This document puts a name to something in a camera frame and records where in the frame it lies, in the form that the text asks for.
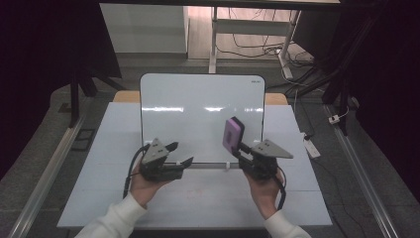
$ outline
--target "white wall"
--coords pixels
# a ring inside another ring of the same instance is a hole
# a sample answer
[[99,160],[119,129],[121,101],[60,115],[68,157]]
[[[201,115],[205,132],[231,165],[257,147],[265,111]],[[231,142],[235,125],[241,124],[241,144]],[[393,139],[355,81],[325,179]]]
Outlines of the white wall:
[[116,53],[186,53],[187,7],[101,4]]

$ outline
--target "human hand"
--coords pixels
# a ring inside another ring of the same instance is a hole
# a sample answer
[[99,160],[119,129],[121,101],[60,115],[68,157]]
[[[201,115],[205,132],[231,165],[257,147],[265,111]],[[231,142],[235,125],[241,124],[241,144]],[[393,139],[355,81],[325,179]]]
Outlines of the human hand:
[[158,189],[169,181],[149,181],[140,174],[140,162],[132,170],[132,179],[130,192],[136,202],[143,208],[147,208],[147,204],[157,193]]
[[[244,174],[250,184],[251,196],[253,197],[254,203],[259,209],[262,217],[267,220],[277,212],[275,199],[277,198],[279,187],[272,178],[267,180],[255,180],[247,173],[244,172]],[[280,169],[277,169],[276,176],[283,182]]]

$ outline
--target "power strip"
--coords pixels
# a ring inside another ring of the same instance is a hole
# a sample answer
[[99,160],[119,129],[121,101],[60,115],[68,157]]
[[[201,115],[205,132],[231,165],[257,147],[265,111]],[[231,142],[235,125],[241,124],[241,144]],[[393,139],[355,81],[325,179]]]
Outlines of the power strip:
[[306,151],[308,152],[309,158],[311,159],[315,159],[321,156],[321,154],[319,153],[319,151],[315,148],[314,144],[311,142],[310,139],[305,140],[305,133],[302,133],[302,138],[303,138],[303,145],[306,148]]

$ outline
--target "purple object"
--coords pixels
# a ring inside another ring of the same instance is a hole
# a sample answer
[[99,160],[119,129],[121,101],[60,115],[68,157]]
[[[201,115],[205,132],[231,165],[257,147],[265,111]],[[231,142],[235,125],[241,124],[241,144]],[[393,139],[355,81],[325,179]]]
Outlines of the purple object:
[[226,120],[225,133],[223,135],[223,146],[231,154],[238,151],[244,136],[245,126],[236,117]]

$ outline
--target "white sleeve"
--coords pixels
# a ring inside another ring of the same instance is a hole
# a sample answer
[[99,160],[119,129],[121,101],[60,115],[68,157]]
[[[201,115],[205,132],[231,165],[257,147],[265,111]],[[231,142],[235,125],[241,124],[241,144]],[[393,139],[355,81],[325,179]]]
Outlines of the white sleeve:
[[76,237],[129,237],[136,221],[146,212],[129,192],[120,203],[111,204],[105,216],[87,224]]
[[281,210],[267,219],[264,224],[265,229],[272,238],[310,238],[300,226],[295,226],[287,221]]

